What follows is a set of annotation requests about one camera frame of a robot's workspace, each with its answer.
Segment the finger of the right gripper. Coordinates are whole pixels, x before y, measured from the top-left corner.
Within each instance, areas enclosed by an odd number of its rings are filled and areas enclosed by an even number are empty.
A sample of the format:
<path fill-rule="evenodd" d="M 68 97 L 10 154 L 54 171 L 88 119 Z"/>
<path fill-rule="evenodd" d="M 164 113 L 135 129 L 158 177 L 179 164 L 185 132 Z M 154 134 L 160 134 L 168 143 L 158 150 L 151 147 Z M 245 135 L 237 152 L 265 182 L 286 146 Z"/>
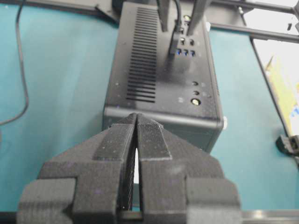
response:
<path fill-rule="evenodd" d="M 160 20 L 162 31 L 167 32 L 170 0 L 156 0 L 156 2 L 157 2 L 159 20 Z"/>
<path fill-rule="evenodd" d="M 206 0 L 195 0 L 192 9 L 191 21 L 188 27 L 188 36 L 193 35 L 194 30 L 197 24 L 201 21 L 205 9 L 206 9 L 207 1 Z"/>

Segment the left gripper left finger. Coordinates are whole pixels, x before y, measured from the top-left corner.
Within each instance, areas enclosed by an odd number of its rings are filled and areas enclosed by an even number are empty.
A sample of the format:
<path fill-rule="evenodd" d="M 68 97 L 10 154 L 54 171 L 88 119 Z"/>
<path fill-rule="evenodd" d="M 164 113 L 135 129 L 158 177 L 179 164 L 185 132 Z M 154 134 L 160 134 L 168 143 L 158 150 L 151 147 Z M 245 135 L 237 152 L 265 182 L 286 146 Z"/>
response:
<path fill-rule="evenodd" d="M 107 130 L 45 162 L 20 198 L 20 224 L 114 224 L 131 207 L 132 113 Z"/>

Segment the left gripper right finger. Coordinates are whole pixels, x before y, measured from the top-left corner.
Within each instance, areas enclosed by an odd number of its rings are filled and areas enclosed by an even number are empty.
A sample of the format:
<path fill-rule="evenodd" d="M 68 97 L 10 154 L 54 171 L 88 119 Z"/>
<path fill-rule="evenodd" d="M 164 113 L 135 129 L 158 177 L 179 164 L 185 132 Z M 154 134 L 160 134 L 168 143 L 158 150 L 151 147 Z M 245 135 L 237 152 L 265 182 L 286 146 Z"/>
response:
<path fill-rule="evenodd" d="M 136 128 L 144 223 L 242 222 L 237 188 L 216 158 L 143 115 Z"/>

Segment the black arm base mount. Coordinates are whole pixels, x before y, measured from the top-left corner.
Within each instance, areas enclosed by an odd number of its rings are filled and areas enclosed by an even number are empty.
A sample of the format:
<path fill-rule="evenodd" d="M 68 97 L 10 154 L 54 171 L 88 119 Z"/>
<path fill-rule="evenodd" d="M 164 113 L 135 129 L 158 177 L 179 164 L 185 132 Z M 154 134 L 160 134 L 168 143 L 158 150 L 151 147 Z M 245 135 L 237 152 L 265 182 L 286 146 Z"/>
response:
<path fill-rule="evenodd" d="M 290 156 L 299 155 L 299 136 L 294 135 L 292 137 L 286 137 L 280 135 L 276 140 L 276 146 L 281 153 Z"/>

